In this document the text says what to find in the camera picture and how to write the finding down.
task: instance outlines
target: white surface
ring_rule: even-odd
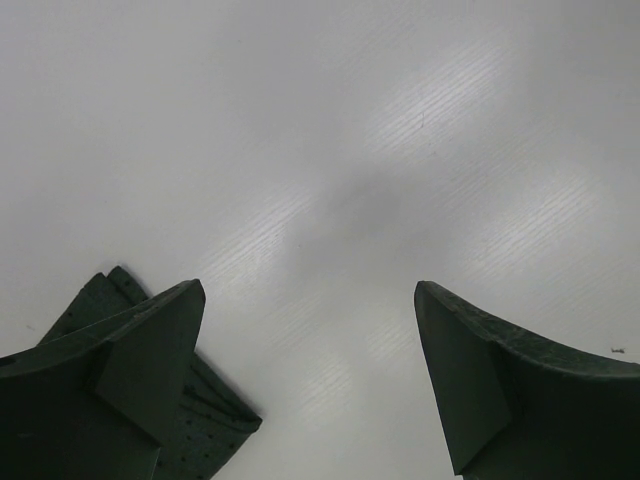
[[[637,0],[5,1],[0,354],[199,277],[264,427],[217,480],[450,479],[436,280],[640,360]]]

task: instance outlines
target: dark green foam piece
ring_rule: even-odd
[[[95,275],[41,343],[117,315],[147,299],[144,289],[121,267],[106,277]],[[135,389],[134,382],[125,391],[132,388]],[[190,355],[181,391],[171,429],[150,432],[163,440],[153,476],[156,480],[211,478],[262,422],[196,353]]]
[[[454,473],[639,479],[640,366],[490,315],[433,282],[415,306]]]
[[[0,478],[151,478],[172,431],[203,309],[200,282],[184,282],[0,359]],[[162,356],[174,361],[156,361]]]

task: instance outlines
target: dark green object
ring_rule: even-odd
[[[194,353],[205,297],[96,275],[31,350],[0,359],[0,478],[211,478],[261,420]]]
[[[432,282],[418,327],[456,475],[640,478],[640,366],[558,344]]]

